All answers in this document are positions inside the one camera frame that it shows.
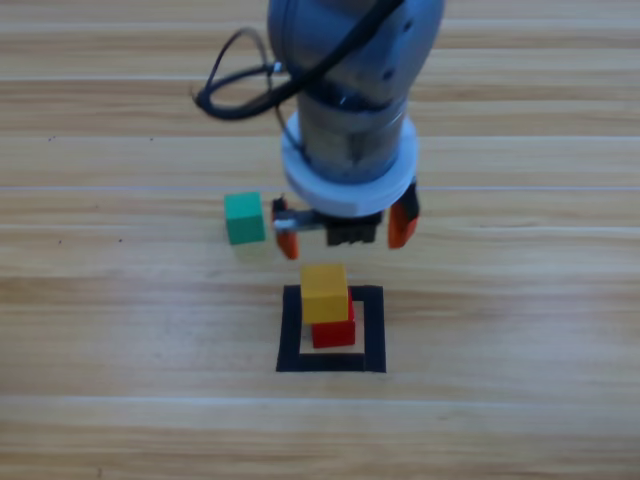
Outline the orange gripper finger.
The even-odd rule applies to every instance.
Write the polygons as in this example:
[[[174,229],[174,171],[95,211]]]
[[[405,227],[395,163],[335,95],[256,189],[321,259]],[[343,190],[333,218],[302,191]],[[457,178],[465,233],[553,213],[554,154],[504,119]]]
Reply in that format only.
[[[299,248],[297,233],[295,231],[277,231],[276,243],[282,254],[288,260],[297,260],[299,257]]]
[[[409,185],[404,194],[391,206],[388,225],[390,249],[404,247],[413,236],[420,216],[416,183]]]

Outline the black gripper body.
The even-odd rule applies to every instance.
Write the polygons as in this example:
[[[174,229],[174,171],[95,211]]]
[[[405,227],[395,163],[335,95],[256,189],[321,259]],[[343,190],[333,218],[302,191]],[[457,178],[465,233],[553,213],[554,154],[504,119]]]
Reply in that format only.
[[[338,246],[344,243],[373,243],[381,213],[355,218],[343,218],[321,213],[314,209],[296,210],[288,206],[284,197],[272,201],[272,224],[277,231],[324,230],[326,244]]]

